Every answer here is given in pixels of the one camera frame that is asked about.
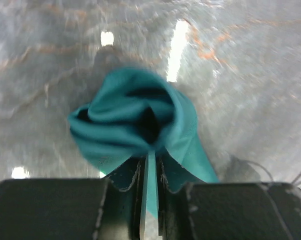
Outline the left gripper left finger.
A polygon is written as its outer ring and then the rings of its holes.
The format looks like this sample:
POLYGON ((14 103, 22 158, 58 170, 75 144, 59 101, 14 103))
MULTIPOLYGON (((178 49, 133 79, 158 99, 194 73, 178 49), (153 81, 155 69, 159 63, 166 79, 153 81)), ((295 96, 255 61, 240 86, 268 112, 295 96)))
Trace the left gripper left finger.
POLYGON ((146 158, 131 157, 106 178, 105 240, 142 240, 146 220, 146 158))

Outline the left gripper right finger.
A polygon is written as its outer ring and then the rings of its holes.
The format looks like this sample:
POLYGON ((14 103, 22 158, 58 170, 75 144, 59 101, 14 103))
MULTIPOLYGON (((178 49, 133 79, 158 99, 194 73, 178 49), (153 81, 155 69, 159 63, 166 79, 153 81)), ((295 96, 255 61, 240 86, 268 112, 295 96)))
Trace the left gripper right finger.
POLYGON ((189 240, 190 223, 185 186, 176 187, 166 174, 166 163, 171 159, 156 157, 156 178, 158 196, 158 234, 164 240, 189 240))

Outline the teal satin napkin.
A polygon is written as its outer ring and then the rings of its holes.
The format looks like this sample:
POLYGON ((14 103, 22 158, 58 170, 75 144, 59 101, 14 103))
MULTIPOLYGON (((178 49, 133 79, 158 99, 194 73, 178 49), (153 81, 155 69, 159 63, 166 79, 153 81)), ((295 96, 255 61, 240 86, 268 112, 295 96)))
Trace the teal satin napkin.
POLYGON ((192 175, 218 182, 198 136, 191 100, 149 70, 121 67, 104 79, 94 99, 68 115, 82 156, 104 174, 130 157, 148 157, 146 208, 158 215, 155 155, 167 151, 192 175))

